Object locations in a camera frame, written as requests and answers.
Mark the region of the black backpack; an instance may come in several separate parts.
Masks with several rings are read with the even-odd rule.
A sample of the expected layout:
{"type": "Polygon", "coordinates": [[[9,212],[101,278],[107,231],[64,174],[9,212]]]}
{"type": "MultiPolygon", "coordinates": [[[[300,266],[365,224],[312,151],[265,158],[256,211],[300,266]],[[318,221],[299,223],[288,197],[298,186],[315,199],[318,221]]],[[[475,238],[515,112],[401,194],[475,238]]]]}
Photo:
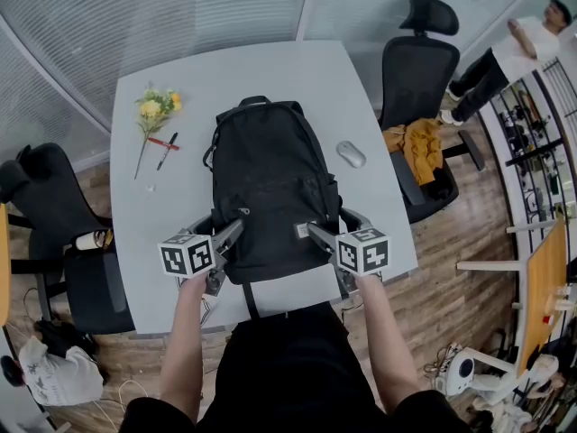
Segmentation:
{"type": "Polygon", "coordinates": [[[330,253],[307,235],[316,224],[334,235],[342,200],[321,145],[296,101],[247,97],[218,115],[203,164],[211,170],[210,226],[243,231],[225,252],[224,271],[243,289],[251,318],[252,284],[308,271],[330,253]]]}

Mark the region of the white table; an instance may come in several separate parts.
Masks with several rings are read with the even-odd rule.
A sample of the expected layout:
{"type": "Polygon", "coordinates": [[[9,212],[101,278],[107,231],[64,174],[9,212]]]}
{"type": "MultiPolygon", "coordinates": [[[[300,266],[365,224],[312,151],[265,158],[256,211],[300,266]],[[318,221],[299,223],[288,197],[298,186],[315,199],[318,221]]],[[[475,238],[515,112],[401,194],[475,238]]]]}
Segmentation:
{"type": "Polygon", "coordinates": [[[287,41],[211,51],[141,70],[118,81],[111,138],[114,239],[137,332],[170,331],[179,288],[162,270],[158,243],[205,217],[212,177],[203,165],[215,119],[246,97],[295,100],[303,107],[334,174],[345,207],[390,237],[384,280],[411,272],[417,255],[389,152],[359,76],[338,41],[287,41]],[[147,87],[173,89],[183,107],[160,132],[178,132],[178,151],[157,170],[163,150],[147,145],[137,178],[142,134],[135,101],[147,87]],[[352,142],[365,156],[351,167],[336,152],[352,142]]]}

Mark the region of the yellow artificial flower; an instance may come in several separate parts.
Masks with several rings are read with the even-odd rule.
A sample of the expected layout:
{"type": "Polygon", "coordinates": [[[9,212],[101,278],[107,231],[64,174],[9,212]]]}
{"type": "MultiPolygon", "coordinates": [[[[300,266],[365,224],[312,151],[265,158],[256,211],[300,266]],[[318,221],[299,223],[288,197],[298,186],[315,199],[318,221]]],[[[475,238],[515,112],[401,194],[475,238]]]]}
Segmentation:
{"type": "Polygon", "coordinates": [[[136,124],[142,132],[142,146],[136,163],[134,177],[137,178],[148,139],[153,137],[166,122],[182,108],[181,95],[177,91],[148,88],[135,101],[138,106],[136,124]]]}

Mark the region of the white cup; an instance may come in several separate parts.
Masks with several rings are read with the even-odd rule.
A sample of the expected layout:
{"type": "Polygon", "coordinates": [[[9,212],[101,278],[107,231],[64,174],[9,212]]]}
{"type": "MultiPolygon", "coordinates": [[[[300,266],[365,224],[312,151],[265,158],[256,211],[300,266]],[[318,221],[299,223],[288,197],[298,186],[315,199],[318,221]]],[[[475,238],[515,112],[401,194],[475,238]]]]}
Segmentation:
{"type": "Polygon", "coordinates": [[[99,248],[99,232],[95,231],[78,236],[75,239],[75,247],[79,251],[94,250],[99,248]]]}

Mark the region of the wooden desk with white legs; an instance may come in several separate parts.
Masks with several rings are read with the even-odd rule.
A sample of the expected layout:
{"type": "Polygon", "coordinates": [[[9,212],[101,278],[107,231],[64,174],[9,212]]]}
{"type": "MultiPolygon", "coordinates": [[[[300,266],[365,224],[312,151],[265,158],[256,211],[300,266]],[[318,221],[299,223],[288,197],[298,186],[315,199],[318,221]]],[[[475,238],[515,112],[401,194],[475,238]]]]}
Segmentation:
{"type": "Polygon", "coordinates": [[[561,216],[532,224],[509,226],[506,233],[543,232],[545,237],[527,257],[509,261],[460,261],[456,268],[472,272],[515,272],[519,278],[520,311],[517,330],[521,332],[517,358],[506,363],[492,356],[483,355],[481,361],[517,377],[529,367],[533,353],[547,343],[562,311],[556,302],[562,298],[567,285],[568,241],[565,219],[561,216]]]}

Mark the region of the person's right forearm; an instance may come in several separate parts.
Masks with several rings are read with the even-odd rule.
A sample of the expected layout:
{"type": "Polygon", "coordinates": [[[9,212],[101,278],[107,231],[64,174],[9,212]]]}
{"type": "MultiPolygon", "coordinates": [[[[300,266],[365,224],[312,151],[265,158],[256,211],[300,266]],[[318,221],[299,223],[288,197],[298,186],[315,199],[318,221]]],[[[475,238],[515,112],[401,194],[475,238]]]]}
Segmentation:
{"type": "Polygon", "coordinates": [[[385,411],[392,414],[419,391],[417,369],[380,278],[356,277],[355,283],[364,305],[373,378],[385,411]]]}

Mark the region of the silver computer mouse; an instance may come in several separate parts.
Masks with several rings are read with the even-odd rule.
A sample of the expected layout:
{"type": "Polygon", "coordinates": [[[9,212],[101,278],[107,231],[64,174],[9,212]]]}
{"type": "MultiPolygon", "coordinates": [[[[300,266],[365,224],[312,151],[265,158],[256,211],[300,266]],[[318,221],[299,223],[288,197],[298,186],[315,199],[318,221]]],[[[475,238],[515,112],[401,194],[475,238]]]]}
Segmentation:
{"type": "Polygon", "coordinates": [[[362,168],[367,161],[366,156],[350,141],[339,142],[336,152],[355,169],[362,168]]]}

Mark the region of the round wooden table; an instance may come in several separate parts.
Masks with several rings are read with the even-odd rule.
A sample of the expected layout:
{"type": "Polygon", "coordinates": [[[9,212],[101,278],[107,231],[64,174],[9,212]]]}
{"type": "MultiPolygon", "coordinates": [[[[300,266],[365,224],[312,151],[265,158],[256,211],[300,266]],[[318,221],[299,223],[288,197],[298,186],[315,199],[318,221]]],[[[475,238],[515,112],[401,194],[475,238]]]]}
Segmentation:
{"type": "Polygon", "coordinates": [[[0,327],[9,317],[11,295],[11,261],[9,250],[9,228],[6,206],[0,203],[0,327]]]}

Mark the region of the black mesh office chair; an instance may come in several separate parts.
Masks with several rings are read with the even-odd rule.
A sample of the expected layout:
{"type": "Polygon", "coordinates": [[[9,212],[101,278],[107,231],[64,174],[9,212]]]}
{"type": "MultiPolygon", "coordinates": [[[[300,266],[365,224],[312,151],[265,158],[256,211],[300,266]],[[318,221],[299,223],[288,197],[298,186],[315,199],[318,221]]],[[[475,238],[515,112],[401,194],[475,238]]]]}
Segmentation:
{"type": "MultiPolygon", "coordinates": [[[[383,106],[379,125],[384,130],[409,125],[421,118],[437,119],[444,92],[460,60],[452,44],[431,33],[453,36],[459,31],[453,8],[440,0],[408,0],[409,13],[400,25],[408,35],[391,39],[382,53],[383,106]]],[[[410,223],[422,221],[452,203],[459,189],[447,160],[468,154],[477,170],[485,160],[470,134],[459,133],[460,143],[442,148],[443,168],[435,180],[419,186],[401,152],[390,152],[410,223]]]]}

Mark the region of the black marker pen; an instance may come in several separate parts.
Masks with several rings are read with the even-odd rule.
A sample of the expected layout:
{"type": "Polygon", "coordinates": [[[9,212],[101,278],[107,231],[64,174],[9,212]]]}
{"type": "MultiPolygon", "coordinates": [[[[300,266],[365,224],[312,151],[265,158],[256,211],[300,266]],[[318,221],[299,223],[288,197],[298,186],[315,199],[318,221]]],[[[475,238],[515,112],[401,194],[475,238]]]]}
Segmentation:
{"type": "Polygon", "coordinates": [[[161,142],[160,144],[164,147],[164,152],[160,158],[159,164],[157,166],[157,170],[160,170],[163,166],[163,163],[166,161],[168,155],[172,151],[178,151],[179,147],[175,144],[177,138],[179,136],[178,132],[175,132],[169,139],[168,142],[161,142]]]}

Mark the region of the person's black clothing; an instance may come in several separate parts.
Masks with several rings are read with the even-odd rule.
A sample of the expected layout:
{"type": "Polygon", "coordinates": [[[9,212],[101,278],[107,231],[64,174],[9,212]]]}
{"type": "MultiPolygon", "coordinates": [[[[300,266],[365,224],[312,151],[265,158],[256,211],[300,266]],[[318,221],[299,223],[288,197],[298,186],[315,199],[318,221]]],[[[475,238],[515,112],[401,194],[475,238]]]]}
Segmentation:
{"type": "Polygon", "coordinates": [[[417,392],[391,414],[370,385],[331,306],[238,325],[193,422],[165,401],[137,398],[119,433],[472,433],[446,398],[417,392]]]}

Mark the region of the white round appliance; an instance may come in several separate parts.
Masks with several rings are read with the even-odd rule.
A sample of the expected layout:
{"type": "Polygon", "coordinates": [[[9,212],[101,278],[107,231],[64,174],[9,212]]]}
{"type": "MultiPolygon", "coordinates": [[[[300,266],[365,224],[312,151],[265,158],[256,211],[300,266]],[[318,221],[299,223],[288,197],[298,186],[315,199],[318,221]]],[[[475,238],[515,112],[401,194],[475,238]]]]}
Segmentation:
{"type": "Polygon", "coordinates": [[[472,384],[474,360],[470,353],[462,350],[449,363],[445,373],[444,390],[447,396],[461,394],[472,384]]]}

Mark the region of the person's left forearm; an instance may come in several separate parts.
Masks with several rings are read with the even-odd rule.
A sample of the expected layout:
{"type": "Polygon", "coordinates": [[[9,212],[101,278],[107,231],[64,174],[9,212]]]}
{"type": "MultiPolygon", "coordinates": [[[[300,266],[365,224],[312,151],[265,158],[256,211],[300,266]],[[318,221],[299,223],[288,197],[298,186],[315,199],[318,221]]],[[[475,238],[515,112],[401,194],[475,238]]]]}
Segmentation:
{"type": "Polygon", "coordinates": [[[181,286],[167,351],[160,371],[160,399],[196,424],[203,384],[201,301],[206,275],[181,286]]]}

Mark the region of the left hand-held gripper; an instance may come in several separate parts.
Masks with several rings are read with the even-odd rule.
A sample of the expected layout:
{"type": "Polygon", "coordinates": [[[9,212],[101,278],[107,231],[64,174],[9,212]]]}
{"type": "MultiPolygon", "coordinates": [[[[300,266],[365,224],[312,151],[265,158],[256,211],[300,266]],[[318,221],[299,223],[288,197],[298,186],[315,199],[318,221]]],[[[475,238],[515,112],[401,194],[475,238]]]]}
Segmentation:
{"type": "Polygon", "coordinates": [[[206,277],[205,294],[217,296],[224,283],[223,254],[231,249],[243,233],[241,218],[215,232],[211,215],[203,216],[168,240],[158,243],[162,270],[166,275],[183,280],[203,274],[206,277]]]}

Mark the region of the orange cloth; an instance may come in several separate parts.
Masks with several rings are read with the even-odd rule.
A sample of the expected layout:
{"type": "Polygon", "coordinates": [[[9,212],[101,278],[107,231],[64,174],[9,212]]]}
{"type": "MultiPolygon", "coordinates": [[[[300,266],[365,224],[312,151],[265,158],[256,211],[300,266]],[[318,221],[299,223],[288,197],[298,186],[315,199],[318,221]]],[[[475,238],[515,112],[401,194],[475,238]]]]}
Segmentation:
{"type": "Polygon", "coordinates": [[[435,171],[443,168],[442,123],[421,118],[409,125],[392,126],[382,132],[389,152],[401,152],[419,186],[435,180],[435,171]]]}

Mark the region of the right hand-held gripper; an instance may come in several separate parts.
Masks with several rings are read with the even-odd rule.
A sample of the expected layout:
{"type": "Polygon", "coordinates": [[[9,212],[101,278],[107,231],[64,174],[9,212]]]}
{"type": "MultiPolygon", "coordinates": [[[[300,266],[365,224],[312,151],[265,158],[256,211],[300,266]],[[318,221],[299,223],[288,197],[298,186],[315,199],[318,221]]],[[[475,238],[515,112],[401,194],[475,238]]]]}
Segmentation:
{"type": "Polygon", "coordinates": [[[344,299],[357,290],[355,278],[381,273],[389,267],[390,237],[372,227],[371,221],[346,207],[339,217],[351,233],[335,235],[317,223],[308,222],[308,236],[324,252],[334,255],[333,265],[344,299]]]}

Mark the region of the black metal shelf rack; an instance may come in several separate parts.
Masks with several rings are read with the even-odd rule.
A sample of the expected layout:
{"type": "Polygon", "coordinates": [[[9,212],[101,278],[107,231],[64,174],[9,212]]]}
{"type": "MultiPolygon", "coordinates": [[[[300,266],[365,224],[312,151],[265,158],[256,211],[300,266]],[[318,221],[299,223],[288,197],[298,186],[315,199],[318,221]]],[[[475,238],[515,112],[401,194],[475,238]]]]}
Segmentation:
{"type": "Polygon", "coordinates": [[[577,259],[577,88],[555,58],[494,96],[478,113],[516,223],[564,216],[577,259]]]}

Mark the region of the round black object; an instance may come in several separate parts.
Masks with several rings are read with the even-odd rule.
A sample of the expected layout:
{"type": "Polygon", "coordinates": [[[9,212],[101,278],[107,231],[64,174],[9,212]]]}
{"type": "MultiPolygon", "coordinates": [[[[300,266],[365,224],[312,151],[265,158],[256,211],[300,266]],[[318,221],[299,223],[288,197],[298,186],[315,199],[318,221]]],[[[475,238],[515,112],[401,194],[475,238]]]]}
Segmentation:
{"type": "Polygon", "coordinates": [[[11,356],[3,355],[0,357],[0,368],[11,386],[22,387],[25,385],[23,370],[11,356]]]}

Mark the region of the black cloth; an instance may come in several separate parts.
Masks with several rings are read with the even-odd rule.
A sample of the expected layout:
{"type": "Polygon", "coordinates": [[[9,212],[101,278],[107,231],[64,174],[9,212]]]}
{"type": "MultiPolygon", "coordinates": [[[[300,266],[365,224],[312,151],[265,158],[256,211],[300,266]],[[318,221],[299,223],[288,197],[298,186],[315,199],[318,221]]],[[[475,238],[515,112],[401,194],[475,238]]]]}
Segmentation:
{"type": "Polygon", "coordinates": [[[89,356],[97,353],[98,347],[94,338],[79,332],[68,322],[41,319],[33,324],[33,329],[41,336],[41,341],[51,354],[65,357],[68,350],[76,346],[89,356]]]}

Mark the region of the black padded office chair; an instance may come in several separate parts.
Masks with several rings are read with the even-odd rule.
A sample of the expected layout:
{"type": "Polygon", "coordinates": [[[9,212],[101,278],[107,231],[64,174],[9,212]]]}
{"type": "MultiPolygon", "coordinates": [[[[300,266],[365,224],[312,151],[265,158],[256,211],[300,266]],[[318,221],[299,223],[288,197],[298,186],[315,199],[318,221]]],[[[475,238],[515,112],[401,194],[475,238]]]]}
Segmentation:
{"type": "Polygon", "coordinates": [[[56,316],[50,300],[66,294],[73,324],[84,333],[133,331],[114,244],[82,250],[83,235],[108,233],[111,219],[87,203],[66,153],[55,143],[23,148],[0,164],[0,202],[19,210],[9,224],[29,229],[29,257],[10,262],[13,273],[32,274],[44,320],[56,316]]]}

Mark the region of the white printed tote bag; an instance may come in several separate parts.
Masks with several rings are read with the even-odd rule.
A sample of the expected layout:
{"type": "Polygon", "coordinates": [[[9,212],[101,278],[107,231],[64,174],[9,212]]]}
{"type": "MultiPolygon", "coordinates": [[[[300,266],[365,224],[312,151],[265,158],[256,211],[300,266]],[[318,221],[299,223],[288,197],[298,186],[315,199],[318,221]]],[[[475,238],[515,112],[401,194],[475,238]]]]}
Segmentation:
{"type": "Polygon", "coordinates": [[[61,357],[31,336],[18,360],[26,385],[42,406],[74,406],[98,401],[103,394],[104,379],[96,362],[78,346],[61,357]]]}

